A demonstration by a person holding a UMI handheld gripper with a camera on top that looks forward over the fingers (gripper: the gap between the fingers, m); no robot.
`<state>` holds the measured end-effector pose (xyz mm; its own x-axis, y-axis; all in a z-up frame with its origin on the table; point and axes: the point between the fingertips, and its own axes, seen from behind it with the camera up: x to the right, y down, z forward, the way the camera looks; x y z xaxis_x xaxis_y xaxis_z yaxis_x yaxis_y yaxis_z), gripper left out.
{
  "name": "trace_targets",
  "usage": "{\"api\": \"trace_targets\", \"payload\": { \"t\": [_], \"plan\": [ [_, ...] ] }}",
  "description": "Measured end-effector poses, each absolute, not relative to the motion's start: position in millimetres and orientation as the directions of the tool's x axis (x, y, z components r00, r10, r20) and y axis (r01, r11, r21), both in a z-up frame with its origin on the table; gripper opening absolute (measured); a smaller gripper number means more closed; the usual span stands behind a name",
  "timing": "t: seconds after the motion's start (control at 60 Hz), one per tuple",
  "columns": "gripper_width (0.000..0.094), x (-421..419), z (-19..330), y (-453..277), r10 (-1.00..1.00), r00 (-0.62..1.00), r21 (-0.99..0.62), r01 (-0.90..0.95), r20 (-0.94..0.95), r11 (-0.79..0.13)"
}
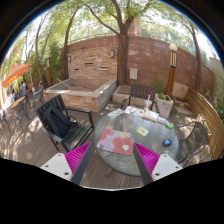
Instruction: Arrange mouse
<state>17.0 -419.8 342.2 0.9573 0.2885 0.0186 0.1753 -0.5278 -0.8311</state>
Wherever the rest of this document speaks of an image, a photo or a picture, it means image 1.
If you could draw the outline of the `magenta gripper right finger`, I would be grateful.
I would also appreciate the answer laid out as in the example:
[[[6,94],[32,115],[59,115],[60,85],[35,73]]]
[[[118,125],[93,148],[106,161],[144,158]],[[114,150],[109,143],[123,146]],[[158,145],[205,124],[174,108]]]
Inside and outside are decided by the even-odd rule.
[[[161,154],[135,143],[133,154],[145,185],[182,169],[168,154]]]

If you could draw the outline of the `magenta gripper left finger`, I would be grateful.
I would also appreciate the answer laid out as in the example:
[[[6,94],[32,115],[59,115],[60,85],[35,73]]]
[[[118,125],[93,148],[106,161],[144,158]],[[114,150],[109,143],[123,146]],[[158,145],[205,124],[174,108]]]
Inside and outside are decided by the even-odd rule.
[[[92,144],[88,142],[66,154],[57,153],[43,164],[41,169],[79,185],[91,153]]]

